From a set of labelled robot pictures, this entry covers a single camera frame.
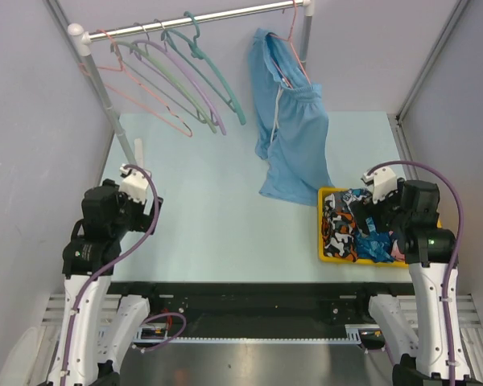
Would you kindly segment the teal plastic hanger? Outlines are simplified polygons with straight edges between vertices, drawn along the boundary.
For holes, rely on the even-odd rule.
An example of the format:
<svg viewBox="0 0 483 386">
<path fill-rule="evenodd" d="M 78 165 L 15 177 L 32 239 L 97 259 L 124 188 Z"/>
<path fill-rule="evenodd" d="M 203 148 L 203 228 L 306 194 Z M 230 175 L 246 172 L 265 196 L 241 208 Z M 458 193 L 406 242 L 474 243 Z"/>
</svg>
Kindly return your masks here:
<svg viewBox="0 0 483 386">
<path fill-rule="evenodd" d="M 222 72 L 216 66 L 216 64 L 209 58 L 209 56 L 202 50 L 199 45 L 199 38 L 201 36 L 201 31 L 199 27 L 199 23 L 196 20 L 195 16 L 189 12 L 184 12 L 184 17 L 189 18 L 192 22 L 192 25 L 195 28 L 195 33 L 193 37 L 188 37 L 184 33 L 178 31 L 175 27 L 169 27 L 167 24 L 162 23 L 162 33 L 161 33 L 161 41 L 164 42 L 166 45 L 169 46 L 170 49 L 174 51 L 181 59 L 184 60 L 186 64 L 190 68 L 192 68 L 197 75 L 216 93 L 218 97 L 224 102 L 224 104 L 236 114 L 237 119 L 241 125 L 246 124 L 246 115 L 245 112 L 237 99 L 234 91 L 231 89 L 228 81 L 223 76 Z M 186 43 L 188 46 L 188 54 L 183 53 L 177 46 L 174 41 L 174 37 L 181 39 Z M 196 63 L 199 61 L 204 62 L 209 70 L 213 73 L 216 80 L 219 82 L 223 91 L 221 91 L 212 80 L 210 80 L 197 66 Z"/>
</svg>

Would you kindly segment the pink patterned shorts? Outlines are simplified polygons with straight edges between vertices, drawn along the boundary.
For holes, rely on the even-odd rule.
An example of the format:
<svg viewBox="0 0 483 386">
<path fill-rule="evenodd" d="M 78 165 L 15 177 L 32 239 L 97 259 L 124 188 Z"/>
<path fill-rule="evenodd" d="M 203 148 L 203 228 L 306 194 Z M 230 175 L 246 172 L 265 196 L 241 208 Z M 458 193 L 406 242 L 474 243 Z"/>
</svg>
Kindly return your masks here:
<svg viewBox="0 0 483 386">
<path fill-rule="evenodd" d="M 390 255 L 395 261 L 404 262 L 406 260 L 404 249 L 404 237 L 401 233 L 389 231 Z"/>
</svg>

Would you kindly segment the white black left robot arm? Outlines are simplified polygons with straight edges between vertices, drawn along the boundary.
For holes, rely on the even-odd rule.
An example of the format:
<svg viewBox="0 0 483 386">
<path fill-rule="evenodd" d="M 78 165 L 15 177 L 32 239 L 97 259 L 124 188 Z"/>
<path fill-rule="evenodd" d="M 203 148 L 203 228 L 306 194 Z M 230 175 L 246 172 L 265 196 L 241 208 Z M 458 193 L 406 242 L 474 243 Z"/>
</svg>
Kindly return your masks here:
<svg viewBox="0 0 483 386">
<path fill-rule="evenodd" d="M 119 184 L 107 179 L 85 192 L 82 217 L 63 251 L 64 316 L 47 385 L 117 385 L 139 325 L 160 316 L 157 297 L 128 294 L 106 332 L 99 333 L 114 266 L 127 256 L 123 237 L 139 232 L 146 240 L 155 230 L 160 199 L 145 209 L 147 194 L 154 191 L 151 179 L 133 170 Z"/>
</svg>

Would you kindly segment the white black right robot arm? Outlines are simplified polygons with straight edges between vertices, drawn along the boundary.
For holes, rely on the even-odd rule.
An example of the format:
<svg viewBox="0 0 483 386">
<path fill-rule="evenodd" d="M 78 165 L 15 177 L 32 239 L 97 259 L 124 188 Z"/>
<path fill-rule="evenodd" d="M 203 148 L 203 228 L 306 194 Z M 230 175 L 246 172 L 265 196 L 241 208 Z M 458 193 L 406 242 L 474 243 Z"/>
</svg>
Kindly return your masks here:
<svg viewBox="0 0 483 386">
<path fill-rule="evenodd" d="M 409 180 L 381 204 L 380 215 L 398 237 L 415 291 L 417 326 L 393 294 L 355 302 L 357 317 L 376 322 L 393 364 L 394 385 L 478 385 L 465 358 L 456 304 L 456 239 L 438 225 L 440 190 Z"/>
</svg>

